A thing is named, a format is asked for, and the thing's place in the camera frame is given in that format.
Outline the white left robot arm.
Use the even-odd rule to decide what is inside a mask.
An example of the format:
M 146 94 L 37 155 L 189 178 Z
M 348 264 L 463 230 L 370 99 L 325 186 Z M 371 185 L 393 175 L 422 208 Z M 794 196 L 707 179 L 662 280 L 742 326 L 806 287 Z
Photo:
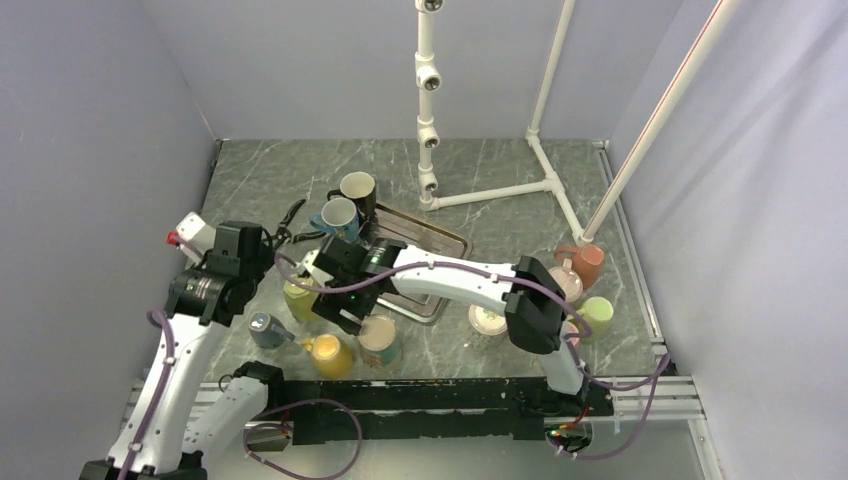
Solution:
M 161 330 L 149 374 L 107 456 L 87 462 L 81 478 L 205 479 L 248 421 L 285 411 L 283 371 L 249 361 L 211 407 L 190 418 L 213 354 L 274 264 L 270 234 L 256 223 L 224 221 L 204 245 L 199 263 L 172 281 L 164 307 L 148 312 Z

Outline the black white-lined mug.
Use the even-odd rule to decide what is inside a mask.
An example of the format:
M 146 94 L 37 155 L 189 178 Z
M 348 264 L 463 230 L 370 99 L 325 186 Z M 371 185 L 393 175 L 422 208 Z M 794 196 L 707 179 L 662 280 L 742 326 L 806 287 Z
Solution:
M 353 201 L 357 207 L 360 220 L 369 223 L 376 212 L 376 180 L 367 172 L 349 173 L 342 178 L 337 189 L 327 192 L 327 200 L 336 197 L 344 197 Z

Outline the beige teal patterned mug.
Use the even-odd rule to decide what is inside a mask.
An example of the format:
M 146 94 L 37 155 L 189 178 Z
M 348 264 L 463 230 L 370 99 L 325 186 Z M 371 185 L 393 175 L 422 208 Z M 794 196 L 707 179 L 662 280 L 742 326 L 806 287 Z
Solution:
M 388 368 L 402 358 L 397 326 L 386 315 L 366 317 L 361 323 L 357 341 L 361 358 L 372 368 Z

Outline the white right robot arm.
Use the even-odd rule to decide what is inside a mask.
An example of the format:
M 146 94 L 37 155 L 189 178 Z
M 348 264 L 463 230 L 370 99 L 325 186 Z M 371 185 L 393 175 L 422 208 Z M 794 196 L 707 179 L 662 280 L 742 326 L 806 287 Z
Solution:
M 542 263 L 523 256 L 515 263 L 478 263 L 379 238 L 372 246 L 335 237 L 298 262 L 314 279 L 312 310 L 344 332 L 357 335 L 384 294 L 424 294 L 492 311 L 506 321 L 510 342 L 536 355 L 557 411 L 574 415 L 590 391 L 565 325 L 576 310 Z

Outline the blue floral mug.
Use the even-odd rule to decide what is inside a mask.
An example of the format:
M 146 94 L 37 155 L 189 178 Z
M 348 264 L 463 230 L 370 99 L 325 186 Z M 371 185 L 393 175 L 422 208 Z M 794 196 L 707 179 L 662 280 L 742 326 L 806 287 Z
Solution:
M 344 197 L 328 200 L 319 213 L 310 217 L 309 224 L 347 243 L 355 244 L 360 240 L 358 209 L 352 200 Z

